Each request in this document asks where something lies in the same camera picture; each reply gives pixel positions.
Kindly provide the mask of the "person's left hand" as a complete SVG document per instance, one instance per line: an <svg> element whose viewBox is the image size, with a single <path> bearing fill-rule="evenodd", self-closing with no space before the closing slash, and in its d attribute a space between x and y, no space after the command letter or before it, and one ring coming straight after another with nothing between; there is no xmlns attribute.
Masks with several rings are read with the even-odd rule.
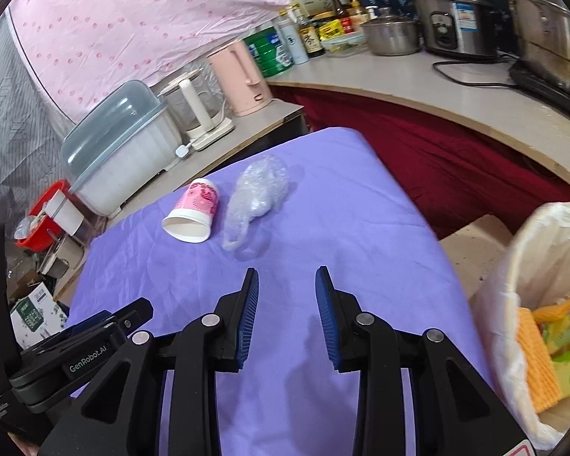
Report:
<svg viewBox="0 0 570 456"><path fill-rule="evenodd" d="M24 456L38 456L39 447L35 443L29 443L11 432L8 433L8 436Z"/></svg>

